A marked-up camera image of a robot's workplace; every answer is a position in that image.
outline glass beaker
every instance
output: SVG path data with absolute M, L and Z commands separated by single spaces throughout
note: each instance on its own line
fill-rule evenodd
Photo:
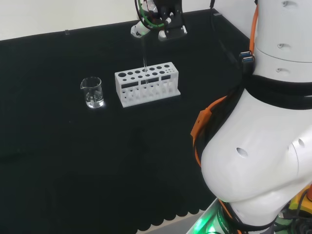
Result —
M 98 108 L 104 105 L 102 81 L 97 77 L 88 77 L 83 79 L 80 89 L 83 89 L 87 106 Z

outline robot end effector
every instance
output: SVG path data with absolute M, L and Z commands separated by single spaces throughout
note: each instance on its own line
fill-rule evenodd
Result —
M 136 3 L 136 11 L 140 22 L 131 28 L 131 34 L 141 38 L 151 30 L 159 31 L 158 39 L 180 38 L 187 34 L 182 0 L 144 0 Z

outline table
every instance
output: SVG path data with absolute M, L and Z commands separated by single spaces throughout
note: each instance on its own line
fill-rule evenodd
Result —
M 210 205 L 190 132 L 241 75 L 209 15 L 185 14 L 182 39 L 146 37 L 148 65 L 173 62 L 181 96 L 126 109 L 114 73 L 143 66 L 136 22 L 0 42 L 0 233 L 134 234 Z M 226 19 L 214 22 L 229 51 L 248 50 Z M 102 79 L 105 108 L 86 107 L 89 76 Z

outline green cable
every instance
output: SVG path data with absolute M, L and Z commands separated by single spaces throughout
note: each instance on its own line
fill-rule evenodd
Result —
M 144 10 L 143 10 L 143 8 L 142 8 L 141 1 L 140 1 L 140 0 L 138 0 L 138 6 L 139 6 L 139 8 L 140 8 L 140 12 L 141 12 L 143 18 L 145 19 L 145 21 L 146 21 L 150 26 L 152 26 L 152 27 L 162 27 L 162 26 L 164 26 L 163 23 L 162 23 L 162 24 L 153 24 L 152 22 L 150 22 L 150 21 L 147 19 L 147 17 L 146 17 L 145 14 L 144 14 Z

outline white test tube rack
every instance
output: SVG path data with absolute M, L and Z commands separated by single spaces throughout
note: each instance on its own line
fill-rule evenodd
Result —
M 172 62 L 115 73 L 116 91 L 123 107 L 180 95 L 179 72 Z

